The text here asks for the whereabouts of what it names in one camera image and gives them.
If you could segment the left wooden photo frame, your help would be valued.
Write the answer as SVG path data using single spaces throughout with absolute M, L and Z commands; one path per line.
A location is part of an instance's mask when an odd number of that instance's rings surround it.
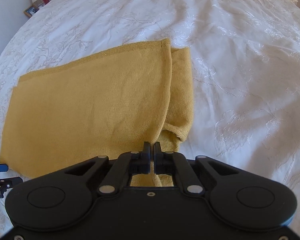
M 37 11 L 38 7 L 32 4 L 30 7 L 28 7 L 26 10 L 24 10 L 24 14 L 28 17 L 31 18 Z

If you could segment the yellow knit garment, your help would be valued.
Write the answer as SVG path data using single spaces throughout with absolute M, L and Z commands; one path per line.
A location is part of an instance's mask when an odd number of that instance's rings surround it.
M 12 90 L 0 162 L 37 178 L 160 142 L 178 151 L 194 119 L 190 49 L 169 39 L 29 72 Z

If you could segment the white embroidered bedspread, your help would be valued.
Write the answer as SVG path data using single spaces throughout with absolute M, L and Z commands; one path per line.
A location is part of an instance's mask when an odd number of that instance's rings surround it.
M 191 50 L 194 122 L 181 152 L 290 187 L 300 235 L 300 9 L 289 0 L 52 0 L 0 55 L 0 143 L 21 75 L 164 38 Z

